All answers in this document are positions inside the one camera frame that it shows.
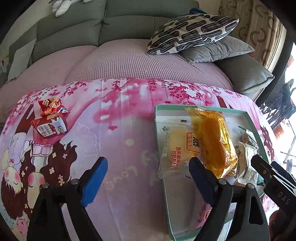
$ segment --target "sofa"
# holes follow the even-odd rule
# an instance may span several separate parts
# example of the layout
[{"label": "sofa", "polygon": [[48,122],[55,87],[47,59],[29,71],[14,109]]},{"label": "sofa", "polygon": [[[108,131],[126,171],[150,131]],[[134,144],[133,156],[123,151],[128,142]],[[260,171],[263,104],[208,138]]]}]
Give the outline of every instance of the sofa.
[{"label": "sofa", "polygon": [[[0,85],[0,122],[25,94],[52,85],[99,78],[161,78],[212,85],[254,99],[273,79],[247,54],[214,63],[188,63],[178,53],[149,56],[153,32],[171,18],[199,7],[193,0],[93,0],[78,2],[62,16],[51,14],[9,47],[15,53],[36,40],[28,69]],[[6,82],[8,72],[0,76]]]}]

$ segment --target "red snack package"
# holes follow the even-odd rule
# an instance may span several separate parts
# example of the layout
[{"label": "red snack package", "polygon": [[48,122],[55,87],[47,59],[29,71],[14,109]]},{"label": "red snack package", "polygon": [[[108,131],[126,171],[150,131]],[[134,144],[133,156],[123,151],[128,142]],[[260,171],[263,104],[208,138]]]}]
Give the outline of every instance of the red snack package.
[{"label": "red snack package", "polygon": [[43,138],[51,138],[67,131],[67,122],[63,113],[55,113],[32,120],[31,125]]},{"label": "red snack package", "polygon": [[40,116],[51,115],[54,113],[69,113],[69,111],[62,105],[62,100],[57,97],[39,100],[38,103],[43,111]]}]

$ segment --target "beige curtain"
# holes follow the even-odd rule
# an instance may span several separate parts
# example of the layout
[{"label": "beige curtain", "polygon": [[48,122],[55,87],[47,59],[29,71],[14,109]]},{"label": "beige curtain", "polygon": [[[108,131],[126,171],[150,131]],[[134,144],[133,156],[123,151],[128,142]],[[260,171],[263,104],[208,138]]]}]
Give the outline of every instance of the beige curtain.
[{"label": "beige curtain", "polygon": [[231,35],[251,45],[249,55],[268,69],[283,29],[279,19],[259,0],[221,0],[219,15],[239,19]]}]

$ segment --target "pillow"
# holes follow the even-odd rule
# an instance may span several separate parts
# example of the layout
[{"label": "pillow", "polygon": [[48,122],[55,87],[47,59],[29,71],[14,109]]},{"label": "pillow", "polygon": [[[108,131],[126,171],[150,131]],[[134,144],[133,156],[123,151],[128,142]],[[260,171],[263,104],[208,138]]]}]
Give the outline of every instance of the pillow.
[{"label": "pillow", "polygon": [[209,14],[177,17],[154,32],[147,53],[176,53],[189,47],[216,42],[227,36],[238,21],[237,18]]},{"label": "pillow", "polygon": [[36,40],[33,40],[15,52],[7,83],[18,78],[19,75],[27,69],[35,43]]},{"label": "pillow", "polygon": [[272,73],[248,54],[218,60],[215,64],[241,94],[259,92],[274,79]]},{"label": "pillow", "polygon": [[226,36],[215,43],[182,50],[181,54],[189,63],[200,63],[214,62],[253,51],[255,50],[245,42],[231,36]]}]

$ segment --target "bolt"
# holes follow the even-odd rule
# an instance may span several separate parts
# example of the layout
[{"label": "bolt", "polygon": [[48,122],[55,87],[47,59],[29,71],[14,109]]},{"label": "bolt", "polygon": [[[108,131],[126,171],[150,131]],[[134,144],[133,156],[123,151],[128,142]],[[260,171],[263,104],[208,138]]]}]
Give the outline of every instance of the bolt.
[{"label": "bolt", "polygon": [[71,184],[76,185],[79,183],[79,179],[75,178],[71,180]]},{"label": "bolt", "polygon": [[44,188],[44,189],[47,189],[49,187],[49,184],[48,183],[44,183],[44,184],[41,185],[41,187]]},{"label": "bolt", "polygon": [[219,182],[220,184],[222,184],[222,185],[225,185],[225,184],[226,184],[226,180],[223,179],[223,178],[220,178],[220,179],[218,180],[218,182]]},{"label": "bolt", "polygon": [[248,188],[250,188],[250,189],[254,189],[254,188],[255,188],[255,186],[254,186],[252,183],[248,183],[247,186],[248,186]]}]

